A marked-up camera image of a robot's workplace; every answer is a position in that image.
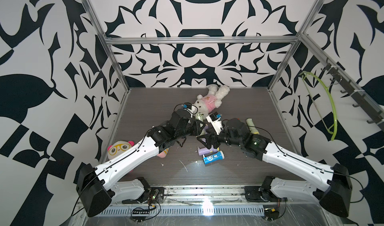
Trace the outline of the green flashlight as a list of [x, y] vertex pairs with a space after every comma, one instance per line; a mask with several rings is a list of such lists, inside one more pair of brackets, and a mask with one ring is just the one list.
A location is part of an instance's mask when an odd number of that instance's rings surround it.
[[204, 118], [204, 114], [203, 114], [203, 113], [197, 113], [196, 116], [195, 116], [195, 118], [196, 118], [197, 120], [199, 120], [199, 121], [202, 121], [202, 122], [205, 120], [205, 118]]
[[251, 134], [256, 134], [256, 135], [259, 134], [259, 131], [256, 128], [256, 126], [255, 126], [255, 124], [253, 122], [253, 119], [251, 119], [251, 118], [246, 119], [246, 124], [247, 124]]

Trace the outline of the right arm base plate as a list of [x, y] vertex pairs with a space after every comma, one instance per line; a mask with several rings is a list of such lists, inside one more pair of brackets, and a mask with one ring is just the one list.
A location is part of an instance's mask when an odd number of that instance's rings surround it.
[[252, 203], [282, 203], [285, 200], [275, 196], [270, 189], [262, 186], [245, 186], [245, 198]]

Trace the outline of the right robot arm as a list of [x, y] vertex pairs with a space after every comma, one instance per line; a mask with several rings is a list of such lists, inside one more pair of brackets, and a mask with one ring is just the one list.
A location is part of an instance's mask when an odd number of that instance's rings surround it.
[[238, 146], [249, 157], [278, 166], [300, 178], [301, 181], [284, 181], [267, 177], [261, 197], [268, 194], [276, 198], [296, 198], [319, 203], [336, 216], [347, 218], [350, 212], [352, 182], [348, 169], [340, 164], [330, 166], [297, 155], [281, 146], [272, 138], [258, 132], [252, 119], [212, 122], [212, 128], [197, 137], [206, 148], [218, 148], [221, 144]]

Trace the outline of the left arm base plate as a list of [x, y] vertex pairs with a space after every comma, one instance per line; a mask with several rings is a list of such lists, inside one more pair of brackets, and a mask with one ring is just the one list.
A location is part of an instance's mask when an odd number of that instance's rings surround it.
[[136, 200], [123, 200], [123, 204], [143, 204], [149, 201], [162, 202], [164, 199], [165, 188], [153, 187], [150, 190], [145, 190], [144, 193]]

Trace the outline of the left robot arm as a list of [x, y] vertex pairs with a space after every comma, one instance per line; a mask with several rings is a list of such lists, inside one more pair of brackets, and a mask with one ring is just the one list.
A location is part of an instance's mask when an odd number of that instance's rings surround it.
[[146, 160], [157, 156], [187, 136], [200, 136], [205, 123], [196, 120], [188, 110], [178, 109], [168, 121], [149, 129], [132, 148], [112, 160], [80, 169], [77, 180], [78, 200], [88, 217], [105, 210], [117, 194], [112, 190], [117, 182]]

